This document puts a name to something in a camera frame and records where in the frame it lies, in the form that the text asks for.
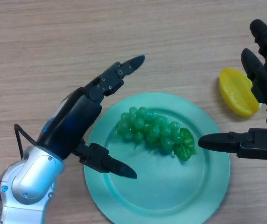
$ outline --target green grapes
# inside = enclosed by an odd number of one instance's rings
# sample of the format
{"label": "green grapes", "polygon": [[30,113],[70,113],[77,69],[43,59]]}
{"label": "green grapes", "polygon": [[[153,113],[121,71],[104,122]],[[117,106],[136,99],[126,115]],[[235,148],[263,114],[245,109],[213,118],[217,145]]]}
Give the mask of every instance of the green grapes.
{"label": "green grapes", "polygon": [[126,142],[145,141],[151,149],[164,154],[174,152],[182,161],[196,154],[194,137],[187,128],[180,128],[177,121],[169,123],[167,117],[145,107],[133,106],[122,113],[113,135]]}

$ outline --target plastic fruit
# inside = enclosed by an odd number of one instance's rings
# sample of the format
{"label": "plastic fruit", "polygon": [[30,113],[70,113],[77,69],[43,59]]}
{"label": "plastic fruit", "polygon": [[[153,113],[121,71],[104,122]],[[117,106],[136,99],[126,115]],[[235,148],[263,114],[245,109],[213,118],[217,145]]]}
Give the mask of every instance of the plastic fruit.
{"label": "plastic fruit", "polygon": [[246,74],[234,69],[224,68],[219,77],[221,96],[228,107],[237,115],[249,118],[255,114],[260,104],[251,92],[252,82]]}
{"label": "plastic fruit", "polygon": [[194,137],[187,128],[180,128],[177,121],[169,123],[167,117],[145,107],[131,107],[122,113],[113,134],[126,142],[139,144],[144,140],[151,149],[160,149],[163,154],[174,152],[182,161],[196,154]]}

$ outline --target blue light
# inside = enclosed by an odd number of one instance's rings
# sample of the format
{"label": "blue light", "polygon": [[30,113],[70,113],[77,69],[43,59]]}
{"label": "blue light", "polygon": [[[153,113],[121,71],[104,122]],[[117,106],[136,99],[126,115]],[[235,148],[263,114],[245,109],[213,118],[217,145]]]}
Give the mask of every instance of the blue light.
{"label": "blue light", "polygon": [[2,191],[3,191],[3,192],[8,191],[8,187],[7,187],[7,186],[3,186],[3,187],[2,187]]}

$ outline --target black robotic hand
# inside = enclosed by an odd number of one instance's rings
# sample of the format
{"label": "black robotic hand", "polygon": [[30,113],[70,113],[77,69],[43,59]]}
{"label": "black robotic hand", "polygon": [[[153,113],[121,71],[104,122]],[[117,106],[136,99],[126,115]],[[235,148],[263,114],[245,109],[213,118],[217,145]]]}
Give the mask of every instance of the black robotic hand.
{"label": "black robotic hand", "polygon": [[[253,83],[253,95],[259,103],[267,105],[267,25],[261,20],[254,20],[250,30],[265,63],[263,65],[249,49],[243,50],[241,62]],[[236,153],[239,158],[267,160],[267,129],[250,128],[247,133],[209,134],[201,137],[198,145],[209,150]]]}
{"label": "black robotic hand", "polygon": [[84,87],[68,95],[57,111],[42,129],[37,141],[29,137],[15,124],[15,133],[23,157],[19,133],[21,132],[33,145],[42,146],[65,160],[70,154],[80,158],[80,163],[92,169],[108,173],[137,178],[137,174],[128,165],[109,156],[109,151],[99,144],[87,146],[83,136],[99,116],[104,97],[114,94],[123,84],[123,78],[136,71],[144,62],[144,55],[132,58],[124,63],[116,62],[101,75]]}

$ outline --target silver robotic wrist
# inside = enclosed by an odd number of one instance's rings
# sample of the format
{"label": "silver robotic wrist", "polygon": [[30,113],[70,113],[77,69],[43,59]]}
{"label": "silver robotic wrist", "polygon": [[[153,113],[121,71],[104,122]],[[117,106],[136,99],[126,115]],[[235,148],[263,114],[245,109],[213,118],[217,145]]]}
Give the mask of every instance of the silver robotic wrist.
{"label": "silver robotic wrist", "polygon": [[0,177],[0,224],[44,224],[63,161],[47,149],[28,147]]}

